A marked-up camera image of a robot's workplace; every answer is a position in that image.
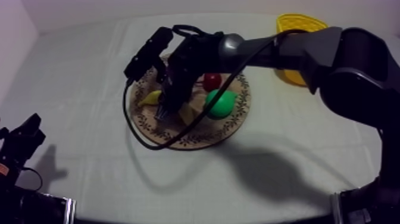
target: white wall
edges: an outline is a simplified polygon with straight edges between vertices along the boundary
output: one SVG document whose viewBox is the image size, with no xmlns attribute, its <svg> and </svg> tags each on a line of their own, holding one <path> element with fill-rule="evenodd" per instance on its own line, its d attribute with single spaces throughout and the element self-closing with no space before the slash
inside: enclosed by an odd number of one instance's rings
<svg viewBox="0 0 400 224">
<path fill-rule="evenodd" d="M 20 0 L 0 0 L 0 104 L 38 37 Z"/>
<path fill-rule="evenodd" d="M 299 12 L 329 24 L 400 33 L 399 0 L 23 0 L 41 31 L 139 15 Z"/>
</svg>

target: green ball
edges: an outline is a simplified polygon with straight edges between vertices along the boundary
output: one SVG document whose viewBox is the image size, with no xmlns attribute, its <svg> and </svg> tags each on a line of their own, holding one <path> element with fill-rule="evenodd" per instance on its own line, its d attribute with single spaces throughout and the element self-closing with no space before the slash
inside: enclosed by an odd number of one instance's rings
<svg viewBox="0 0 400 224">
<path fill-rule="evenodd" d="M 207 106 L 211 100 L 213 100 L 214 96 L 217 94 L 219 89 L 215 89 L 211 91 L 206 99 L 205 106 Z M 233 108 L 235 107 L 235 99 L 238 95 L 232 91 L 225 91 L 217 103 L 210 110 L 208 117 L 213 119 L 223 119 L 229 116 L 232 113 Z"/>
</svg>

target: robotic arm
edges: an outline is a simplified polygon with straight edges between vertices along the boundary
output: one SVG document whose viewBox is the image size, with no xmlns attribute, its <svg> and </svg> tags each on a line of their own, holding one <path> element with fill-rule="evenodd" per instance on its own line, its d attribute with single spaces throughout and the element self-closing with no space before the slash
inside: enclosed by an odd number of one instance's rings
<svg viewBox="0 0 400 224">
<path fill-rule="evenodd" d="M 173 33 L 185 39 L 165 67 L 159 55 Z M 400 67 L 385 42 L 372 33 L 330 27 L 246 41 L 238 34 L 209 34 L 188 25 L 160 27 L 124 73 L 129 86 L 152 66 L 158 70 L 162 94 L 156 118 L 163 121 L 189 99 L 198 77 L 238 73 L 246 65 L 298 70 L 310 92 L 319 89 L 333 112 L 378 129 L 382 138 L 379 177 L 361 189 L 336 195 L 334 214 L 337 223 L 359 223 L 350 217 L 366 209 L 372 223 L 400 223 Z"/>
</svg>

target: toy fruit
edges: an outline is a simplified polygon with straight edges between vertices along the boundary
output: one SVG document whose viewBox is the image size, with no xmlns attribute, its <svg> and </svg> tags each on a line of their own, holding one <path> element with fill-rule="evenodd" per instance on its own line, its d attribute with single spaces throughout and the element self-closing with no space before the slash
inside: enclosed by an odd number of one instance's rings
<svg viewBox="0 0 400 224">
<path fill-rule="evenodd" d="M 219 89 L 222 82 L 222 77 L 220 73 L 205 73 L 203 88 L 207 92 L 211 92 L 215 89 Z"/>
<path fill-rule="evenodd" d="M 185 125 L 189 125 L 193 122 L 195 119 L 195 115 L 193 114 L 192 107 L 184 102 L 182 106 L 180 107 L 180 110 L 178 111 L 180 118 L 183 120 Z"/>
<path fill-rule="evenodd" d="M 207 106 L 214 96 L 217 94 L 218 89 L 211 91 L 206 99 L 205 105 Z M 221 98 L 217 101 L 217 103 L 210 110 L 209 116 L 212 119 L 223 119 L 227 117 L 233 110 L 235 106 L 235 99 L 238 95 L 232 91 L 225 91 Z"/>
<path fill-rule="evenodd" d="M 158 97 L 160 97 L 161 90 L 156 90 L 149 95 L 147 95 L 141 102 L 137 104 L 137 106 L 141 107 L 143 105 L 157 105 L 158 104 Z"/>
</svg>

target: red ball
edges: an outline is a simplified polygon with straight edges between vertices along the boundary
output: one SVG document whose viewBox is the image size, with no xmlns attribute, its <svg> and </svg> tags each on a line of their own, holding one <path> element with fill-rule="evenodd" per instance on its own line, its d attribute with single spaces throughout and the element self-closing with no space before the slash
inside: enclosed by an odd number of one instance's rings
<svg viewBox="0 0 400 224">
<path fill-rule="evenodd" d="M 220 73 L 205 73 L 203 88 L 207 92 L 211 92 L 215 89 L 219 89 L 222 83 L 222 77 Z"/>
</svg>

